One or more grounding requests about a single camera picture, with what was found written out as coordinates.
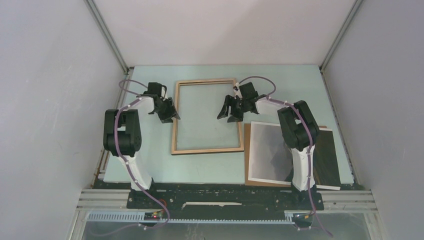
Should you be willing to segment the wooden picture frame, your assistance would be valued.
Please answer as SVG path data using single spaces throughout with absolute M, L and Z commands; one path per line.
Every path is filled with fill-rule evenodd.
M 179 119 L 172 127 L 171 154 L 196 155 L 244 151 L 242 125 L 218 119 L 235 78 L 180 80 L 175 85 Z

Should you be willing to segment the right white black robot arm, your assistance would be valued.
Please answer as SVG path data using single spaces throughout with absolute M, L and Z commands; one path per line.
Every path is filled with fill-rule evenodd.
M 315 186 L 313 154 L 320 128 L 304 100 L 295 103 L 260 95 L 251 82 L 236 83 L 234 95 L 226 95 L 217 119 L 242 122 L 245 113 L 277 116 L 283 140 L 293 155 L 292 185 L 297 191 L 291 194 L 291 204 L 304 209 L 311 202 L 310 191 Z

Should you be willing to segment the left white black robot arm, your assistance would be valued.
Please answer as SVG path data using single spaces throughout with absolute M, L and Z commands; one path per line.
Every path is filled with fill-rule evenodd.
M 145 208 L 153 208 L 158 194 L 149 188 L 154 180 L 142 166 L 137 152 L 142 146 L 141 118 L 139 113 L 157 115 L 163 124 L 173 123 L 180 116 L 174 100 L 168 96 L 168 88 L 159 82 L 143 84 L 146 91 L 136 93 L 135 99 L 118 109 L 108 109 L 104 114 L 103 147 L 119 158 L 130 177 L 131 188 L 142 191 L 138 201 Z

